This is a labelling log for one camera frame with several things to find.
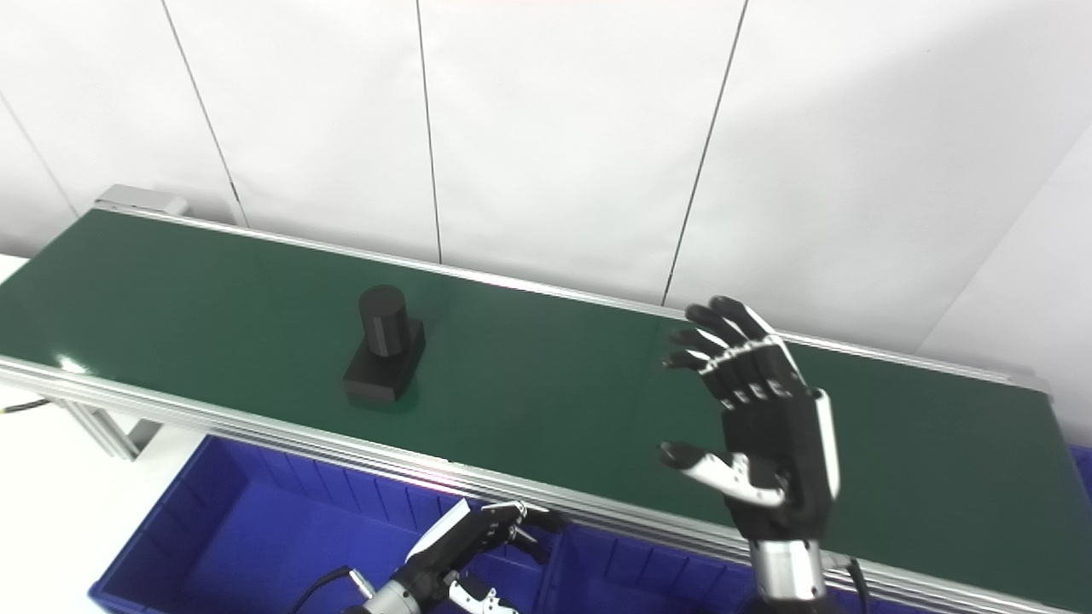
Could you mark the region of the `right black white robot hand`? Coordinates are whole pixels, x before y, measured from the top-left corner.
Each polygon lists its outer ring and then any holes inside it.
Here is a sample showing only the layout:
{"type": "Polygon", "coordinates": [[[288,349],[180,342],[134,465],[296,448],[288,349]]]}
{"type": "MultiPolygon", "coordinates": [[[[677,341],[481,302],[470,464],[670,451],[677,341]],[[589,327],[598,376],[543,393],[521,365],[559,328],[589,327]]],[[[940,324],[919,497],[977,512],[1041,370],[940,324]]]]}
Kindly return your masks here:
{"type": "Polygon", "coordinates": [[[685,310],[668,369],[695,371],[720,408],[723,449],[661,442],[660,462],[719,492],[747,540],[820,541],[841,489],[834,412],[787,342],[747,304],[685,310]]]}

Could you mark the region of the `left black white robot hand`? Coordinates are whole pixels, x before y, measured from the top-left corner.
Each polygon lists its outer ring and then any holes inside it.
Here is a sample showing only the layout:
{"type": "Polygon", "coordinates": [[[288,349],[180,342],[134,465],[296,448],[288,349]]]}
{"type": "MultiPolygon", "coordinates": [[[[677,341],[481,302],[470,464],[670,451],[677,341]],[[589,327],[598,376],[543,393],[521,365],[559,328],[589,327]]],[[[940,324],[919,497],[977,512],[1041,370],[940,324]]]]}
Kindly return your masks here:
{"type": "Polygon", "coordinates": [[[536,527],[551,534],[566,524],[562,513],[530,501],[499,501],[472,507],[461,499],[434,522],[391,576],[397,613],[429,613],[449,601],[467,613],[515,613],[492,587],[465,575],[468,563],[499,547],[517,547],[541,565],[550,550],[529,532],[536,527]]]}

